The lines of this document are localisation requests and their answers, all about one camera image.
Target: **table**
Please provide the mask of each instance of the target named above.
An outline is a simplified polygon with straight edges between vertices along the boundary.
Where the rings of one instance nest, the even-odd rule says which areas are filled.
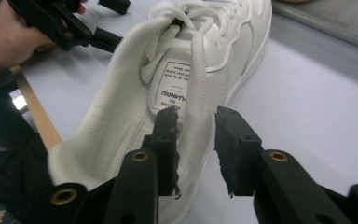
[[[118,16],[89,1],[79,18],[125,36],[155,2],[132,0]],[[86,113],[110,57],[93,48],[57,49],[22,67],[63,140]],[[320,185],[346,195],[358,183],[358,48],[274,14],[264,60],[228,107],[263,148],[291,153]],[[229,199],[213,150],[184,223],[257,223],[252,198]]]

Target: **shoelace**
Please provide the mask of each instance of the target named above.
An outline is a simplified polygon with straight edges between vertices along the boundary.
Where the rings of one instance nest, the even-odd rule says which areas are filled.
[[[246,20],[250,20],[252,16],[252,3],[250,0],[245,1],[249,7],[249,13]],[[212,17],[217,20],[219,26],[219,34],[226,36],[228,30],[228,21],[234,19],[238,6],[243,7],[240,0],[194,0],[183,3],[181,6],[174,2],[159,2],[149,11],[149,19],[152,20],[161,12],[171,12],[169,16],[183,21],[185,25],[191,29],[193,34],[197,32],[197,25],[192,21],[199,17]],[[191,40],[178,39],[176,36],[180,32],[180,27],[172,25],[161,36],[157,34],[150,39],[145,54],[150,62],[142,68],[142,80],[149,82],[156,72],[157,66],[161,58],[168,49],[191,49]]]

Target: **finger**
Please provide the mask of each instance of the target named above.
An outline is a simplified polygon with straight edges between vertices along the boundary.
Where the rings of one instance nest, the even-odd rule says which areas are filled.
[[[79,14],[83,14],[83,13],[85,13],[86,12],[86,9],[83,7],[83,5],[79,5],[79,7],[78,7],[78,9],[77,9],[77,12],[79,13]]]
[[[0,1],[0,21],[16,21],[19,17],[8,1]]]
[[[62,25],[63,25],[64,27],[68,28],[68,23],[66,23],[65,20],[61,19],[61,22],[62,22]]]
[[[34,27],[24,29],[21,34],[23,35],[24,43],[33,49],[54,43]]]
[[[20,17],[20,22],[23,26],[27,27],[28,26],[28,23],[27,21],[23,18],[23,17]]]
[[[56,43],[51,42],[51,43],[47,43],[47,44],[44,44],[44,45],[41,45],[41,46],[37,47],[34,51],[36,51],[36,52],[46,52],[46,51],[53,50],[56,46],[57,46]]]

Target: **black clamp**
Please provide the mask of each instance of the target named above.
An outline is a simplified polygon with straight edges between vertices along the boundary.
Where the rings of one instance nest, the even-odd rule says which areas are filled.
[[[298,161],[281,150],[264,150],[242,116],[219,107],[215,148],[233,196],[255,196],[259,223],[358,223],[358,185],[348,197],[319,186]]]
[[[113,52],[122,37],[98,28],[95,34],[73,13],[77,11],[79,0],[7,0],[11,7],[22,16],[29,26],[56,42],[60,48],[68,50],[81,45]],[[101,0],[100,5],[119,14],[125,14],[129,0]]]
[[[24,224],[157,224],[158,196],[180,196],[177,120],[174,107],[159,111],[152,134],[126,154],[117,177],[90,192],[77,183],[54,187]]]

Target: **white sneaker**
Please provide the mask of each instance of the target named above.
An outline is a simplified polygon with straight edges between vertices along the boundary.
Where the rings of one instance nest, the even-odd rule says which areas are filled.
[[[179,188],[159,199],[159,223],[178,223],[200,185],[218,105],[226,105],[263,56],[270,0],[160,2],[150,20],[117,47],[86,117],[48,158],[55,184],[94,189],[117,174],[124,155],[140,148],[157,112],[176,106]],[[181,27],[175,25],[183,21]]]

